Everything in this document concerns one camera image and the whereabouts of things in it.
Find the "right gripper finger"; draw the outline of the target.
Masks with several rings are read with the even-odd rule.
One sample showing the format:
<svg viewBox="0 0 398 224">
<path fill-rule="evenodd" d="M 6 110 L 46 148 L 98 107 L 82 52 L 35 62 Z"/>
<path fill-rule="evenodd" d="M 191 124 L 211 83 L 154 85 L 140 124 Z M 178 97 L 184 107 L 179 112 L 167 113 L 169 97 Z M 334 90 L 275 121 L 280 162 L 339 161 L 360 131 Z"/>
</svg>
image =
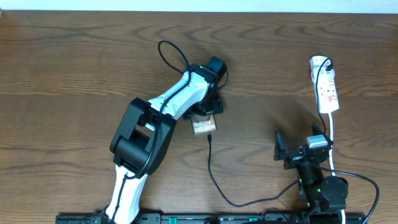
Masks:
<svg viewBox="0 0 398 224">
<path fill-rule="evenodd" d="M 319 128 L 319 126 L 317 124 L 312 123 L 311 128 L 312 128 L 313 136 L 318 136 L 318 137 L 321 136 L 327 142 L 328 145 L 333 145 L 333 141 L 325 134 L 325 132 L 323 132 Z"/>
<path fill-rule="evenodd" d="M 286 148 L 282 136 L 280 135 L 280 132 L 277 129 L 274 131 L 274 136 L 275 136 L 274 155 L 283 156 L 284 154 L 286 154 Z"/>
</svg>

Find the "Galaxy smartphone with bronze screen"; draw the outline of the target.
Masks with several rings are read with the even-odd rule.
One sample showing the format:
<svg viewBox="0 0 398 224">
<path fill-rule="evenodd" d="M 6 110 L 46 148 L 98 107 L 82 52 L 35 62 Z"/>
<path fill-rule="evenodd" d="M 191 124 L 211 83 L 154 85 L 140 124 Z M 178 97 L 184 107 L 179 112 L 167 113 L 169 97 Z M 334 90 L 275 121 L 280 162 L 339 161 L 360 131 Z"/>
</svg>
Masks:
<svg viewBox="0 0 398 224">
<path fill-rule="evenodd" d="M 192 115 L 190 120 L 195 136 L 209 134 L 217 130 L 215 117 L 212 114 L 206 116 Z"/>
</svg>

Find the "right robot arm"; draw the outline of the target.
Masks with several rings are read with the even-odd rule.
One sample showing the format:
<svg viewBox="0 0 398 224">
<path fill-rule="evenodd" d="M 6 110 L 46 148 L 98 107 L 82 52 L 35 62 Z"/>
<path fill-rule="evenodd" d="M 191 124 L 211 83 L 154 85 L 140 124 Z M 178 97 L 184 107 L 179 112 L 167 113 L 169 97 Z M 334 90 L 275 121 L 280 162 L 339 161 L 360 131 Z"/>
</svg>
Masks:
<svg viewBox="0 0 398 224">
<path fill-rule="evenodd" d="M 278 130 L 274 131 L 274 160 L 283 161 L 284 169 L 298 173 L 300 196 L 308 208 L 299 213 L 303 223 L 346 223 L 348 181 L 336 175 L 325 176 L 320 167 L 330 157 L 333 141 L 316 125 L 312 136 L 295 152 L 288 152 Z"/>
</svg>

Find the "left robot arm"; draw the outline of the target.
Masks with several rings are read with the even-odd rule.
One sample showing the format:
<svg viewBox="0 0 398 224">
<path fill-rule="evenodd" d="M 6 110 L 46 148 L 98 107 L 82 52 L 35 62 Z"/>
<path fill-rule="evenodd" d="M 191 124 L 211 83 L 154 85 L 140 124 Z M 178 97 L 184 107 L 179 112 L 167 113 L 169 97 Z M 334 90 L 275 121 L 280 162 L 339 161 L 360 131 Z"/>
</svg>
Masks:
<svg viewBox="0 0 398 224">
<path fill-rule="evenodd" d="M 218 84 L 227 71 L 224 61 L 212 57 L 206 65 L 189 65 L 181 79 L 160 96 L 129 103 L 109 147 L 116 182 L 102 223 L 134 221 L 146 178 L 163 161 L 178 119 L 223 112 Z"/>
</svg>

